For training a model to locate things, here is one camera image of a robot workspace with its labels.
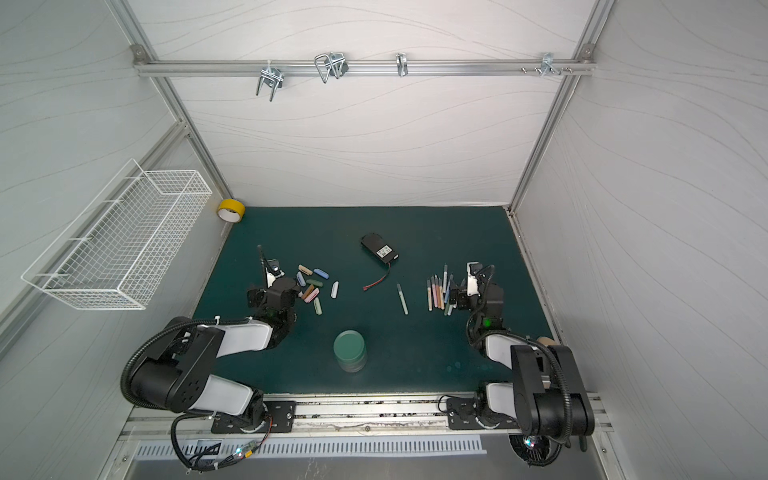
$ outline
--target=white label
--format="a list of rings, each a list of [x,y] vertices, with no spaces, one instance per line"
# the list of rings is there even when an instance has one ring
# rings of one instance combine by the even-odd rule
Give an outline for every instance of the white label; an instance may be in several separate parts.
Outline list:
[[[386,257],[386,254],[387,254],[387,253],[389,253],[389,252],[391,252],[391,251],[392,251],[392,249],[391,249],[391,248],[389,248],[389,245],[385,245],[384,247],[382,247],[382,249],[381,249],[381,250],[379,250],[378,252],[376,252],[376,255],[378,255],[378,256],[379,256],[379,257],[381,257],[381,258],[384,258],[384,257]]]

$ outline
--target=beige round object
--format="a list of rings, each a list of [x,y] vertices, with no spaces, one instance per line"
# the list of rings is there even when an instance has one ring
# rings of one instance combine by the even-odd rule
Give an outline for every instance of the beige round object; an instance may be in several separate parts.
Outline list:
[[[557,345],[558,343],[555,342],[553,339],[549,338],[548,336],[540,336],[536,339],[537,342],[542,344],[543,346],[552,346]]]

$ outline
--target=black mounting plate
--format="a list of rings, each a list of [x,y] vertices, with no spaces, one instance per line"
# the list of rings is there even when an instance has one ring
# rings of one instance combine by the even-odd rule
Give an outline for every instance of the black mounting plate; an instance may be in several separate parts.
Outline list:
[[[475,399],[450,397],[445,401],[448,411],[448,428],[451,430],[496,430],[518,429],[518,423],[512,417],[498,414],[500,422],[496,425],[483,425],[478,421],[475,411]]]
[[[293,417],[296,414],[296,402],[264,402],[266,412],[272,416],[272,433],[288,433],[293,428]],[[261,425],[255,432],[266,433],[268,425]],[[224,433],[245,433],[238,429],[232,422],[232,416],[226,413],[217,413],[214,424],[210,426],[210,432],[214,435]]]

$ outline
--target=side wall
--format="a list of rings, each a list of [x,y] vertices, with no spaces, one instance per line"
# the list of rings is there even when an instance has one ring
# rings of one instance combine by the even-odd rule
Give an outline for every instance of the side wall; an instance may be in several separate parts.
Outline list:
[[[0,43],[1,313],[25,288],[24,269],[174,119],[134,73],[103,1],[5,2]],[[186,140],[160,167],[202,170]],[[219,201],[211,197],[147,310],[79,312],[49,300],[0,360],[1,477],[98,475],[131,408],[122,366],[172,316],[193,311],[224,239]]]
[[[517,212],[628,478],[768,471],[766,25],[617,2]]]

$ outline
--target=white marker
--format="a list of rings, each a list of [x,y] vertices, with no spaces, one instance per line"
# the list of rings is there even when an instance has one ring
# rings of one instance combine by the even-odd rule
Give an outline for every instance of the white marker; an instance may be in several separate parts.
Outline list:
[[[408,307],[406,306],[406,298],[402,295],[402,288],[400,284],[397,284],[397,293],[400,295],[400,301],[402,302],[402,311],[408,315]]]

